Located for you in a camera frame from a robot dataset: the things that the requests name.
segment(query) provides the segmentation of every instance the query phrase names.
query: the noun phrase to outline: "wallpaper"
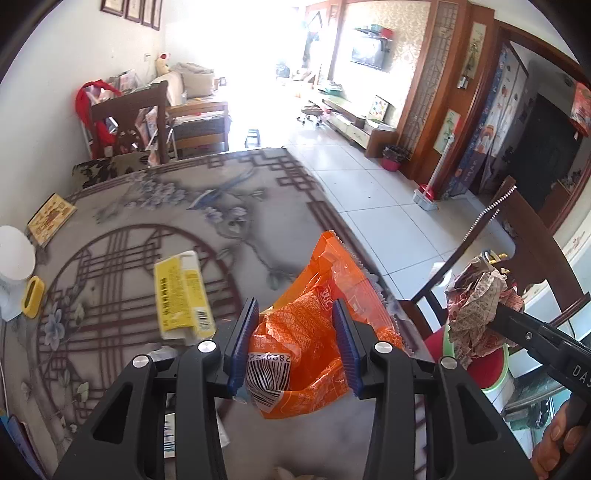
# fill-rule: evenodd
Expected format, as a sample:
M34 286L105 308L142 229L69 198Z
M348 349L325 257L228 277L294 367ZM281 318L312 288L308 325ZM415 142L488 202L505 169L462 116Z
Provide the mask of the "wallpaper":
M413 81L430 5L430 2L387 0L346 6L333 80L343 85L345 98L358 104L361 110L367 105L369 111L375 95L388 101L391 107L384 120L393 127L398 125ZM357 35L353 29L371 24L394 31L384 71L351 61Z

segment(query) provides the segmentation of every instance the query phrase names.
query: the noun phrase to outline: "chair back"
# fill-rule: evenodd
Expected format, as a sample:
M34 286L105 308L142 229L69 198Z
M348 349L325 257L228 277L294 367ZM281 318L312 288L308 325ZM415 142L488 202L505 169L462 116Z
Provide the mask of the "chair back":
M96 122L112 117L118 124L118 129L115 133L115 145L113 145L113 155L145 150L147 145L144 144L144 140L139 134L135 122L142 108L157 106L158 158L161 164L166 163L168 161L165 134L167 86L168 82L163 81L153 84L146 89L137 90L127 95L93 105L90 108L90 132L92 134L92 146L95 157L104 157L103 152L100 152L101 144L95 125Z
M508 176L492 199L491 204L506 195L514 185L515 180ZM447 310L439 305L431 289L443 279L445 274L466 252L476 237L484 230L497 209L500 217L507 220L515 232L515 238L513 239L515 254L507 260L497 262L495 267L498 270L501 268L510 270L511 278L509 282L512 283L511 280L516 282L517 292L520 295L529 285L541 283L544 280L548 281L548 285L552 289L561 311L561 315L550 322L551 325L555 327L562 325L587 305L591 299L589 293L583 293L573 269L552 235L550 235L548 228L516 190L496 208L491 209L482 216L453 255L411 300L401 301L402 308L415 323L423 338L425 338L425 335L429 335L428 331L431 329L420 312L417 303L422 298L426 298L439 323L441 325L445 324Z

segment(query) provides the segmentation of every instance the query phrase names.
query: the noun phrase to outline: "orange snack bag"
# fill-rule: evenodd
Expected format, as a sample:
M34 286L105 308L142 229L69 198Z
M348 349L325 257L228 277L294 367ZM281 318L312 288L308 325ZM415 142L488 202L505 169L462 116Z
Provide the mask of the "orange snack bag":
M403 349L380 296L334 232L322 234L308 266L269 309L251 336L246 386L266 419L310 413L347 392L332 325L343 298L354 320Z

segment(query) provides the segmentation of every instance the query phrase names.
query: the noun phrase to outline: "stuffed toy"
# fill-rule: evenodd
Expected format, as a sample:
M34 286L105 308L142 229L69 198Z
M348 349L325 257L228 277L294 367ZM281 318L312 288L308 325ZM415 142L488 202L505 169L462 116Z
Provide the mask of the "stuffed toy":
M166 75L170 72L170 68L167 65L168 59L170 58L170 53L163 52L158 55L156 59L156 74L160 77L162 75Z

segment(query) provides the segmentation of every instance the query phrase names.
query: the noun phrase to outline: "crumpled paper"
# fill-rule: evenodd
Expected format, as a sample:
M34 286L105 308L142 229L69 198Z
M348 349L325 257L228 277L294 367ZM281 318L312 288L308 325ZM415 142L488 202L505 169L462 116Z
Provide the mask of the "crumpled paper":
M446 288L449 340L454 344L456 360L467 368L476 357L515 344L490 330L499 302L517 312L524 309L523 299L508 288L506 276L483 257L474 258Z

